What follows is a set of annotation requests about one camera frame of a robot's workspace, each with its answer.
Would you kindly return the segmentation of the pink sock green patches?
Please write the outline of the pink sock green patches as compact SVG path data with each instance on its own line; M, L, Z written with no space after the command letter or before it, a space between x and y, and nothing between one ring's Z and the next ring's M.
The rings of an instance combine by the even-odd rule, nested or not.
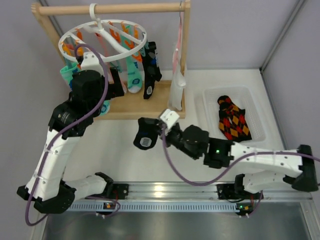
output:
M97 37L97 39L103 49L104 55L107 57L108 56L107 45L105 44L102 36L99 33L95 33L95 35L96 35L96 37ZM120 68L120 63L118 61L116 61L117 64L114 64L112 62L105 62L105 63L109 69L112 68L112 69L116 70L118 74L122 72L122 70ZM126 93L127 88L126 88L125 84L122 81L120 81L120 82L121 82L121 86L122 86L124 93Z

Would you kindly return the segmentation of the mint green sock blue hexagon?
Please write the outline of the mint green sock blue hexagon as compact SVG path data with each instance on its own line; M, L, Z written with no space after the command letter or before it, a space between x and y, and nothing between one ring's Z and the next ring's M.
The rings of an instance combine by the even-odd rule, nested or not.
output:
M142 62L140 52L136 52L125 58L127 68L127 88L130 93L138 93L143 84L142 75L139 70L138 62Z

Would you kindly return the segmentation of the black sock white hexagon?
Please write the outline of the black sock white hexagon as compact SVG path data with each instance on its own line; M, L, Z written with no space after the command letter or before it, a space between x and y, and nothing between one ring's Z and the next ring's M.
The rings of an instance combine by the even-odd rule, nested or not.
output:
M143 98L148 100L154 92L155 82L159 82L162 78L155 41L150 41L145 45L144 55L142 55L142 65L144 70Z

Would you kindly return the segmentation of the round white clip hanger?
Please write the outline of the round white clip hanger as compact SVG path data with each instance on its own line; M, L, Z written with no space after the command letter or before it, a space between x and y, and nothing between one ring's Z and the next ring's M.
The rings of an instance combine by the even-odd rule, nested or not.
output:
M66 31L58 41L58 50L65 60L70 62L78 60L78 57L72 53L76 47L79 47L77 53L80 55L90 51L81 46L86 43L82 37L84 33L91 34L96 39L95 33L102 36L108 52L108 56L105 56L101 47L102 53L100 56L104 62L116 62L125 59L136 52L140 52L147 43L147 31L140 24L120 19L101 19L98 7L99 5L96 3L85 7L84 9L89 14L91 21Z

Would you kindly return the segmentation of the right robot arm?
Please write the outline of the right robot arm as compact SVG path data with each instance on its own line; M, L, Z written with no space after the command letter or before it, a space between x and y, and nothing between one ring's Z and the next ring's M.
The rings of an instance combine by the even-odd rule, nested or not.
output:
M300 192L319 190L315 162L319 158L312 155L311 147L300 145L297 149L274 151L245 146L232 140L209 136L198 126L190 125L181 130L179 124L168 128L164 123L158 125L165 157L174 173L192 186L204 187L216 183L232 168L242 166L257 169L254 173L238 173L234 178L234 191L256 194L266 189L289 186ZM173 165L167 148L174 146L194 160L203 158L203 164L222 172L205 182L190 181L180 174Z

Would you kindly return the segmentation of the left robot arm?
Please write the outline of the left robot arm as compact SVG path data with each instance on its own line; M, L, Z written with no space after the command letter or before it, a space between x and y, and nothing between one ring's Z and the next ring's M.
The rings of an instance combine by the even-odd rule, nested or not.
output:
M97 108L84 121L78 120L95 108L104 88L104 74L96 70L77 72L71 81L68 100L53 110L38 165L29 182L17 189L17 194L33 202L40 213L61 214L79 199L114 196L114 181L102 172L79 180L63 180L70 154L86 128L101 113L101 108Z

